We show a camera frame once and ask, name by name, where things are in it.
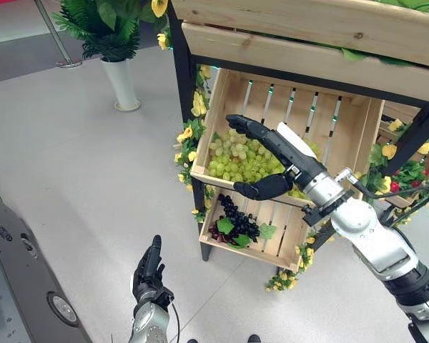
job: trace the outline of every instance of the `tiled floor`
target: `tiled floor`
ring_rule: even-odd
[[[180,342],[242,343],[254,332],[267,343],[412,342],[394,299],[344,239],[284,294],[264,291],[269,264],[219,249],[203,262],[192,195],[172,161],[182,127],[172,53],[143,49],[131,67],[142,101],[132,113],[113,109],[98,60],[0,82],[1,195],[34,230],[94,342],[127,341],[129,276],[154,234]],[[429,208],[408,232],[429,265]],[[170,339],[175,331],[172,320]]]

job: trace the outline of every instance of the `white flower pot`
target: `white flower pot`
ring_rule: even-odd
[[[120,111],[134,111],[140,107],[140,101],[135,96],[130,68],[127,60],[120,62],[106,62],[102,60],[110,82],[116,92],[117,103],[114,107]]]

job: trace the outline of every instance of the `wooden crate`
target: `wooden crate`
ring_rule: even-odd
[[[382,121],[380,123],[380,128],[378,129],[378,138],[377,143],[386,144],[388,142],[395,143],[398,140],[398,133],[388,130],[389,123]],[[412,161],[421,161],[425,157],[424,165],[425,170],[428,171],[427,179],[429,179],[429,153],[427,155],[420,154],[419,152],[414,153],[410,160]],[[403,208],[410,206],[418,197],[418,193],[411,194],[408,197],[391,197],[387,198],[387,201],[391,204],[394,204],[397,207]]]
[[[429,14],[366,0],[172,3],[178,17],[188,21],[182,28],[195,55],[429,101],[429,68],[383,64],[372,57],[349,61],[337,49],[250,33],[343,46],[429,66]]]
[[[217,199],[219,193],[230,195],[234,204],[238,206],[239,211],[253,214],[254,217],[257,217],[259,225],[262,223],[275,225],[277,230],[271,239],[258,237],[257,243],[251,242],[244,249],[235,249],[229,247],[226,243],[219,243],[216,239],[211,238],[211,234],[208,232],[212,224],[221,215],[225,215],[221,202],[217,200],[205,218],[199,240],[215,247],[296,272],[299,268],[301,257],[296,254],[295,246],[305,241],[309,229],[308,225],[302,220],[304,214],[300,208],[271,201],[256,202],[245,198],[237,192],[220,188],[217,188],[215,192],[215,199]]]
[[[310,111],[316,92],[315,108]],[[334,121],[337,103],[340,110],[337,121]],[[366,172],[383,103],[382,100],[365,96],[220,69],[212,92],[210,110],[205,117],[207,130],[199,141],[191,175],[207,184],[233,189],[233,182],[208,174],[209,143],[215,132],[227,132],[225,117],[228,114],[243,114],[257,121],[263,119],[264,125],[270,129],[276,129],[281,121],[286,122],[299,136],[319,146],[321,162],[332,175],[346,166],[356,172]],[[286,194],[275,200],[296,206],[311,204]]]

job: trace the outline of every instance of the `fern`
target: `fern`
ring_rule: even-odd
[[[53,14],[56,24],[70,36],[84,41],[85,59],[96,54],[110,62],[133,58],[139,46],[137,18],[130,18],[130,12],[120,16],[122,13],[118,11],[112,30],[99,15],[98,1],[111,1],[117,7],[117,2],[123,0],[61,0],[60,13]]]

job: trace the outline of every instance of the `red flower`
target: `red flower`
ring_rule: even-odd
[[[400,186],[398,182],[396,181],[391,182],[391,191],[394,193],[400,191]]]

